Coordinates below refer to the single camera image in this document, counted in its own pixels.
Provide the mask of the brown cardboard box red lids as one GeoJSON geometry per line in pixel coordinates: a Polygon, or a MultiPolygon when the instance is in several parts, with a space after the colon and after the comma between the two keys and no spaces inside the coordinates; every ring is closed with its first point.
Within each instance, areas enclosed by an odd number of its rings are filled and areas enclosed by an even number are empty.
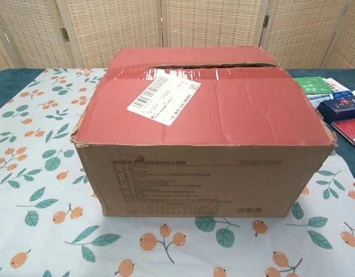
{"type": "Polygon", "coordinates": [[[256,46],[119,50],[71,141],[106,216],[284,217],[336,146],[256,46]],[[161,74],[201,84],[170,126],[127,110],[161,74]]]}

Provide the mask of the blue white toothpaste box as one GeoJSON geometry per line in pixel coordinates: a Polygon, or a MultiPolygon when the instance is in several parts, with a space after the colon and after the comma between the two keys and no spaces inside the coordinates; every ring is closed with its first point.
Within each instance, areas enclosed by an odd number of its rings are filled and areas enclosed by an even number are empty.
{"type": "Polygon", "coordinates": [[[323,101],[338,99],[338,98],[345,98],[345,97],[350,97],[350,96],[355,96],[355,90],[354,91],[339,91],[339,92],[326,93],[326,94],[320,94],[320,95],[307,95],[307,98],[310,101],[312,107],[314,109],[317,109],[319,104],[323,101]]]}

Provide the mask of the dark blue printed box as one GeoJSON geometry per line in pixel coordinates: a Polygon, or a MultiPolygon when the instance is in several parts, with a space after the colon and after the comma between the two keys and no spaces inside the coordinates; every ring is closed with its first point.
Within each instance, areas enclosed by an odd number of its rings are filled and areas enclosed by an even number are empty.
{"type": "Polygon", "coordinates": [[[317,108],[327,123],[355,118],[355,96],[325,100],[317,108]]]}

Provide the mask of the white shipping label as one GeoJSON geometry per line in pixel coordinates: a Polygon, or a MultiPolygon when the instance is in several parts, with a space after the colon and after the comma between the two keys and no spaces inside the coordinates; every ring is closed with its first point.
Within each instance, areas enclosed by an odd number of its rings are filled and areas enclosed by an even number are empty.
{"type": "Polygon", "coordinates": [[[170,126],[200,86],[197,81],[161,74],[127,107],[127,110],[170,126]]]}

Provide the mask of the woven folding screen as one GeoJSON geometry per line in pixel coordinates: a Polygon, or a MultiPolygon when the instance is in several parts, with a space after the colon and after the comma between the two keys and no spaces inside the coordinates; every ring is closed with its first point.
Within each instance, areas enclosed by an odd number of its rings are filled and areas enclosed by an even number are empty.
{"type": "Polygon", "coordinates": [[[0,0],[0,71],[208,46],[259,46],[287,69],[355,69],[355,0],[0,0]]]}

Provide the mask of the floral print tablecloth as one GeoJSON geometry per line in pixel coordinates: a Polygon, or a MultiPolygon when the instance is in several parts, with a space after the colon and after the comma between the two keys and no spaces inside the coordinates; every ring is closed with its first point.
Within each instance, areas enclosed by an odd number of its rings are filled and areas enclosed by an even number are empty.
{"type": "Polygon", "coordinates": [[[336,151],[285,218],[111,218],[69,134],[104,69],[45,69],[0,108],[0,277],[355,277],[336,151]]]}

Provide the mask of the green booklet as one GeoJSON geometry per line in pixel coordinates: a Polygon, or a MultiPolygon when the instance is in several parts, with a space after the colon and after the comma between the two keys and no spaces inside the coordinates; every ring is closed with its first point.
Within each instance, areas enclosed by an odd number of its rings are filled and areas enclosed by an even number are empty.
{"type": "Polygon", "coordinates": [[[332,93],[331,87],[320,77],[296,77],[293,80],[302,88],[307,95],[332,93]]]}

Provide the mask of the white printed packet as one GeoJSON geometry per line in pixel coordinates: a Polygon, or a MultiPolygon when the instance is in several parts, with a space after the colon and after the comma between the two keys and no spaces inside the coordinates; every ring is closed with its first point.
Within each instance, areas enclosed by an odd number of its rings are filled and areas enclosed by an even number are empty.
{"type": "Polygon", "coordinates": [[[333,93],[347,91],[347,88],[335,81],[333,78],[323,78],[323,80],[331,87],[333,93]]]}

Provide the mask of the red ink pad case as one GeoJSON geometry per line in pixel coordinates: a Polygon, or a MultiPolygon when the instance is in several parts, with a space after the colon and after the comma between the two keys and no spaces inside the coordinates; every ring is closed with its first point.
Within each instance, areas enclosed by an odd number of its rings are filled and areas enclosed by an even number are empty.
{"type": "Polygon", "coordinates": [[[335,121],[331,126],[349,143],[355,146],[355,118],[335,121]]]}

